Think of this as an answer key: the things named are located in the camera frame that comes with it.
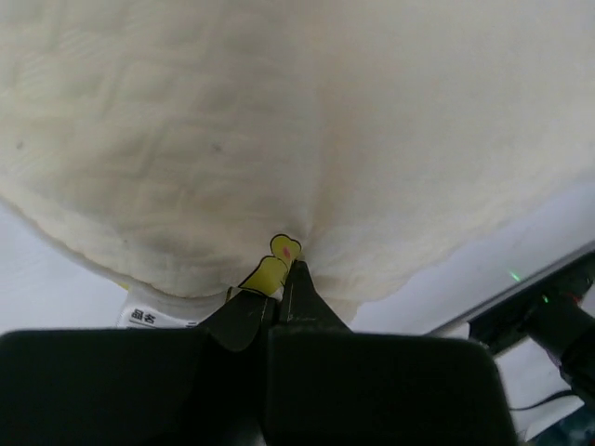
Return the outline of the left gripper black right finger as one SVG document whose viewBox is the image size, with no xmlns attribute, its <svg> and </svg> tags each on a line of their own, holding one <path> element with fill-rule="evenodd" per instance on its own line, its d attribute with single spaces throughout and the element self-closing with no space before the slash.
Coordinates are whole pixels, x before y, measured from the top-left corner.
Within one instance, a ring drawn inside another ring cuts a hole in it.
<svg viewBox="0 0 595 446">
<path fill-rule="evenodd" d="M 270 445 L 513 445 L 498 369 L 456 338 L 354 333 L 316 292 L 307 265 L 287 276 L 267 336 Z"/>
</svg>

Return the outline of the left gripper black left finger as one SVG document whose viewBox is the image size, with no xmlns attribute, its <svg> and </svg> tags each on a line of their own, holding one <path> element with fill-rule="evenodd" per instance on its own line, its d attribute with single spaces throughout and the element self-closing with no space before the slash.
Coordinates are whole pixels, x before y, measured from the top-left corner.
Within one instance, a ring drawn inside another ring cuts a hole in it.
<svg viewBox="0 0 595 446">
<path fill-rule="evenodd" d="M 193 328 L 1 338 L 5 445 L 261 445 L 271 299 L 242 292 Z"/>
</svg>

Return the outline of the cream pillow with duck patch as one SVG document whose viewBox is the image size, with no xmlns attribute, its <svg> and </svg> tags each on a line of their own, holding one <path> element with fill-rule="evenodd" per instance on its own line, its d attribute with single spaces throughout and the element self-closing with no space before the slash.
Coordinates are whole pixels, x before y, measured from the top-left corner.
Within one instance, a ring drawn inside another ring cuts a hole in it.
<svg viewBox="0 0 595 446">
<path fill-rule="evenodd" d="M 172 297 L 352 319 L 594 174 L 590 1 L 5 1 L 1 199 Z"/>
</svg>

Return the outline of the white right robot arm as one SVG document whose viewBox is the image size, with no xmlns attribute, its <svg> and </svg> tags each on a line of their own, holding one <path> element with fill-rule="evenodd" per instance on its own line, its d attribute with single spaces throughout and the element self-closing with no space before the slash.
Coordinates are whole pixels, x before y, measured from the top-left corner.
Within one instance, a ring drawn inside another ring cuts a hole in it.
<svg viewBox="0 0 595 446">
<path fill-rule="evenodd" d="M 594 405 L 594 317 L 581 308 L 594 286 L 594 253 L 566 257 L 516 283 L 469 320 L 469 338 L 494 356 L 525 338 L 558 367 L 567 393 Z"/>
</svg>

